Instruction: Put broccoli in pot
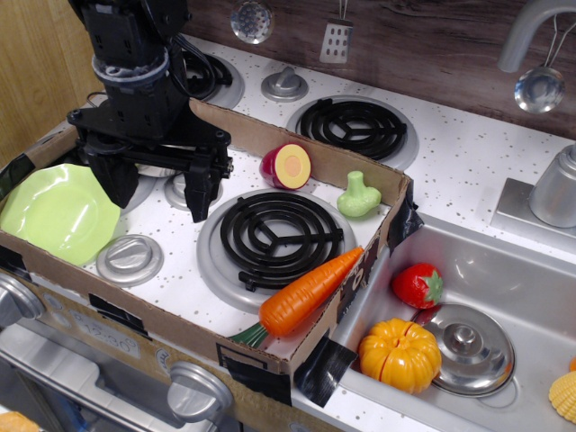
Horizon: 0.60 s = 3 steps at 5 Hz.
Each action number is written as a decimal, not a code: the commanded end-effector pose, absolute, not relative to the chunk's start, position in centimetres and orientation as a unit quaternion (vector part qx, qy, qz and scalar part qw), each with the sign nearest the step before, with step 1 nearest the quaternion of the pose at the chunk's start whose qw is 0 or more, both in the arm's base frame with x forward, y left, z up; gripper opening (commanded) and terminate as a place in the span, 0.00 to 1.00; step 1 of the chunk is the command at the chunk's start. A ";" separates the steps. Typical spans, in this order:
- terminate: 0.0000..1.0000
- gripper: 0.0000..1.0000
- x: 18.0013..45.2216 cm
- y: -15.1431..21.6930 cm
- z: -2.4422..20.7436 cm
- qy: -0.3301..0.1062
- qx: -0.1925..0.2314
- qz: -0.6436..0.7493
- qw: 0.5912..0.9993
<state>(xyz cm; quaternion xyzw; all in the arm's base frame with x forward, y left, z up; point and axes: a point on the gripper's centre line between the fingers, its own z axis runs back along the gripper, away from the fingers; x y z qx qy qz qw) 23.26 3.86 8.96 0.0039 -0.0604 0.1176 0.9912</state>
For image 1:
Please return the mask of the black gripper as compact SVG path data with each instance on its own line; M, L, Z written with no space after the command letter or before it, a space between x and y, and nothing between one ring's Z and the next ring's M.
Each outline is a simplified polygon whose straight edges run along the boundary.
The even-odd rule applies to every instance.
M124 209L139 184L137 164L184 173L184 198L193 222L205 221L221 179L233 170L231 137L199 118L186 95L185 64L167 68L140 87L108 86L107 103L76 109L67 121L108 198Z

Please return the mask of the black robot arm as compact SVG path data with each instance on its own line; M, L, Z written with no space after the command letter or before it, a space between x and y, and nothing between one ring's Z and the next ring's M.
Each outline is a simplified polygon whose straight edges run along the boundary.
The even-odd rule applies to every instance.
M106 101L70 112L76 144L111 201L124 208L140 166L184 174L185 205L204 221L221 180L229 177L230 134L191 110L181 30L185 1L73 1L87 30L92 68Z

